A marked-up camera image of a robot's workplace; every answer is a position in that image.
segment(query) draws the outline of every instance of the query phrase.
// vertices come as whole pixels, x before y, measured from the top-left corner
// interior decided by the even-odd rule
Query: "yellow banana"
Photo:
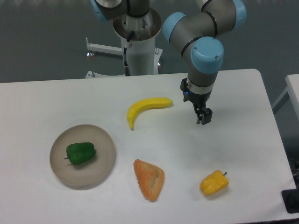
[[[127,119],[131,130],[134,130],[134,120],[136,116],[147,109],[164,108],[172,105],[173,101],[165,97],[155,97],[140,100],[134,103],[127,113]]]

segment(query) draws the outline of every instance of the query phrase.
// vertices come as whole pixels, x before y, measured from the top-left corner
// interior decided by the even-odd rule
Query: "white table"
[[[234,224],[298,218],[281,191],[295,184],[257,70],[221,71],[207,105],[212,122],[196,124],[179,89],[186,74],[0,84],[0,223]],[[143,112],[131,131],[135,101],[169,97],[174,105]],[[63,185],[50,167],[55,139],[92,124],[116,146],[109,177],[89,190]],[[155,203],[146,201],[133,162],[165,171]],[[230,185],[205,197],[199,183],[227,171]]]
[[[299,74],[288,75],[285,80],[287,87],[272,104],[273,112],[275,114],[290,98],[299,119]]]

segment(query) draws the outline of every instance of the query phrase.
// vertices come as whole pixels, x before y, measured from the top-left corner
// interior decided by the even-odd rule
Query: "plate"
[[[80,165],[65,160],[66,147],[73,143],[91,142],[96,155]],[[67,186],[75,189],[89,188],[102,182],[113,165],[115,147],[110,135],[100,127],[79,125],[64,131],[54,142],[50,164],[55,175]]]

